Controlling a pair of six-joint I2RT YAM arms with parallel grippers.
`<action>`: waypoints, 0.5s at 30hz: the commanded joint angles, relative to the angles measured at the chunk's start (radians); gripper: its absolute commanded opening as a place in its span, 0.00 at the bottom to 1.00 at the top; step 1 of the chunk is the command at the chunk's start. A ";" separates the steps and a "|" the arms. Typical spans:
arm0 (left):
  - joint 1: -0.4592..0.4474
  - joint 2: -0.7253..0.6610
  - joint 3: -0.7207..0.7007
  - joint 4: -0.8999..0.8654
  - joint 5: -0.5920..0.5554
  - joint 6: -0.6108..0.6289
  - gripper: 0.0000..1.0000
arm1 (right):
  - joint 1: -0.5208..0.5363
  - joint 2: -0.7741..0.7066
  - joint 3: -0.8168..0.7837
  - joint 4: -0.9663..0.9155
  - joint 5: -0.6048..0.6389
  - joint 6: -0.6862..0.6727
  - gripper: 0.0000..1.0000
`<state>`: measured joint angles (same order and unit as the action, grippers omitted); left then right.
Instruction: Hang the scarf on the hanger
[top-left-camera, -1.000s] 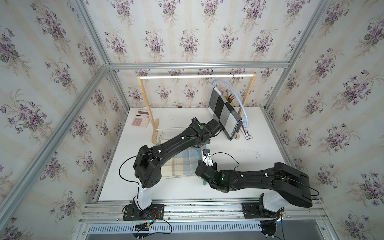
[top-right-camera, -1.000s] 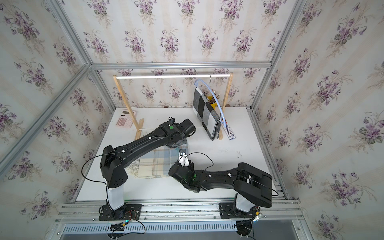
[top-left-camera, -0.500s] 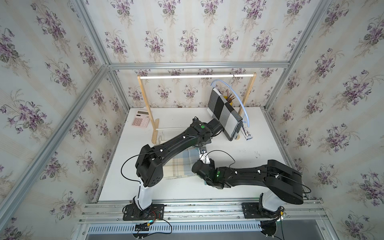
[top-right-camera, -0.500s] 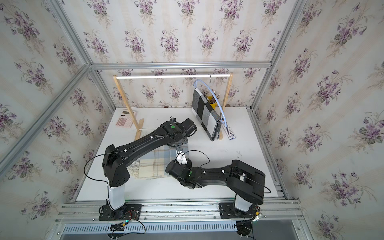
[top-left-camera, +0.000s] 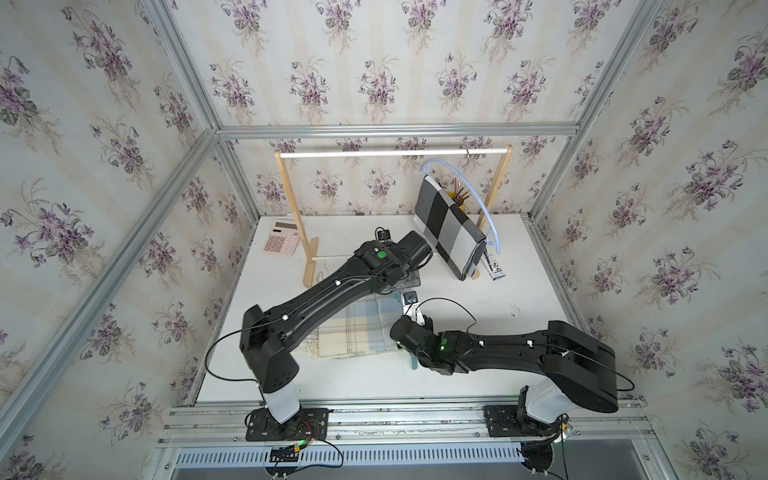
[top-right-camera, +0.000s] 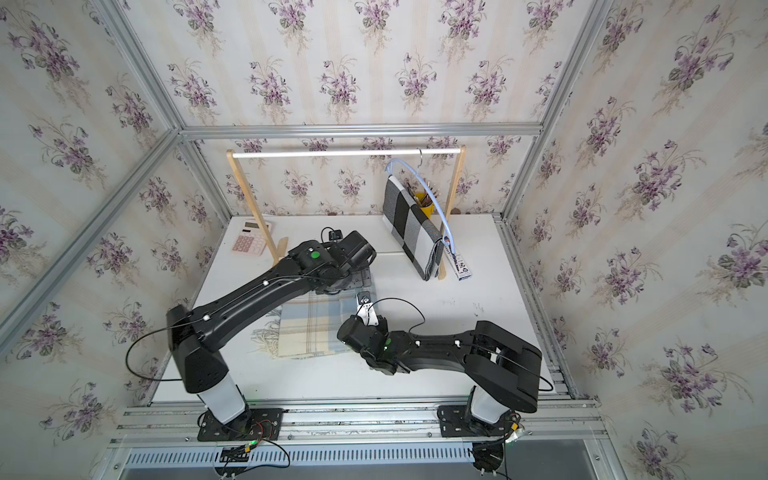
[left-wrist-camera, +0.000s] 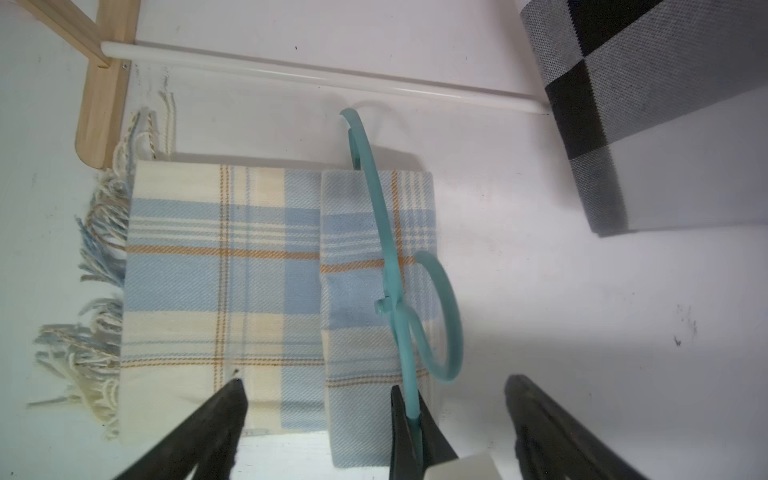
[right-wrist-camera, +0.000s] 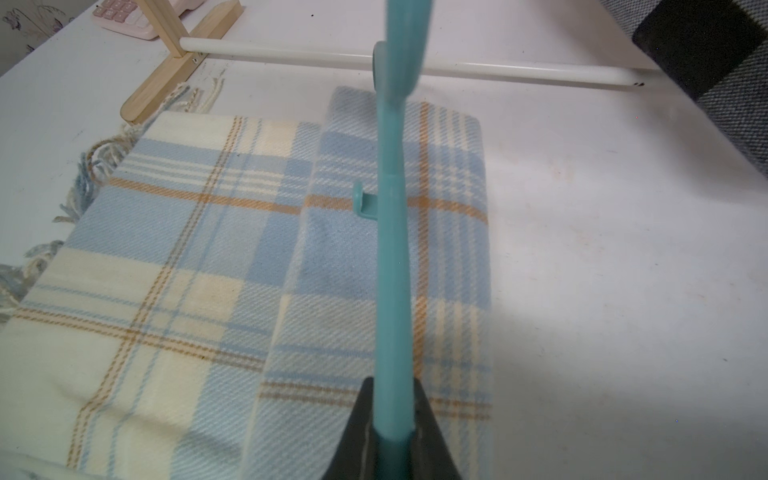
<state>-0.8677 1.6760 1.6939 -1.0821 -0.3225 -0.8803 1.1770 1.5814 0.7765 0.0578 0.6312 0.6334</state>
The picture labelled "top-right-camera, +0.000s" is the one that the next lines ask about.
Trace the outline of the cream blue plaid scarf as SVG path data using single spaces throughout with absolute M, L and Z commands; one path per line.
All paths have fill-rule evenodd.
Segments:
M 342 323 L 358 308 L 357 294 L 368 291 L 376 299 L 370 271 L 335 295 L 314 292 L 297 297 L 270 311 L 254 328 L 250 340 L 256 350 L 274 359 L 304 360 L 343 354 L 347 347 L 337 339 Z

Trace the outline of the black white checkered scarf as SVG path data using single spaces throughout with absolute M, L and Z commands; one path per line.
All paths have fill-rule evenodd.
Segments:
M 444 244 L 440 231 L 394 175 L 387 178 L 382 205 L 384 223 L 418 275 L 436 276 Z

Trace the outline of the light blue clothes hanger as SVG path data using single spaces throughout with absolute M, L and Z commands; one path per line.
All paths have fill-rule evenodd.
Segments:
M 451 227 L 449 226 L 448 222 L 448 215 L 445 213 L 444 209 L 440 206 L 438 203 L 437 197 L 432 190 L 430 184 L 422 178 L 418 170 L 413 168 L 410 164 L 402 160 L 401 158 L 395 158 L 393 157 L 391 160 L 388 161 L 388 163 L 385 166 L 385 171 L 392 175 L 394 171 L 394 165 L 399 164 L 400 166 L 404 167 L 406 171 L 408 171 L 422 186 L 425 194 L 428 196 L 428 198 L 431 200 L 432 205 L 435 207 L 435 210 L 441 220 L 441 225 L 443 227 L 444 236 L 446 237 L 445 240 L 443 240 L 444 245 L 449 249 L 452 255 L 455 255 L 457 253 L 456 251 L 456 245 L 455 240 L 453 236 L 453 232 L 451 230 Z

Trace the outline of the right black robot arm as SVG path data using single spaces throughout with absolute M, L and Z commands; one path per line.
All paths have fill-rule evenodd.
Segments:
M 459 372 L 505 410 L 538 410 L 541 350 L 490 321 L 481 320 L 472 330 L 454 335 L 415 335 L 390 331 L 385 320 L 366 325 L 352 315 L 337 331 L 337 339 L 385 375 Z

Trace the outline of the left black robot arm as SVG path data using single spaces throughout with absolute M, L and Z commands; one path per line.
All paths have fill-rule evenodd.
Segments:
M 284 303 L 309 292 L 347 288 L 370 267 L 376 250 L 358 231 L 340 240 L 307 240 L 273 267 L 229 294 L 192 310 L 177 305 L 166 314 L 168 347 L 185 391 L 227 425 L 248 406 L 220 350 L 239 332 Z

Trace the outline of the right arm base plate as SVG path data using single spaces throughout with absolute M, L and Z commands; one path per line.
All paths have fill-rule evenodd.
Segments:
M 497 422 L 488 423 L 474 417 L 468 405 L 440 405 L 437 418 L 443 438 L 506 437 L 523 429 L 516 413 L 504 413 Z

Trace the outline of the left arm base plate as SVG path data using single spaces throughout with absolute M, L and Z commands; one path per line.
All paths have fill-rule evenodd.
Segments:
M 284 410 L 280 408 L 249 408 L 228 423 L 222 423 L 206 410 L 198 417 L 199 442 L 249 442 L 277 440 Z

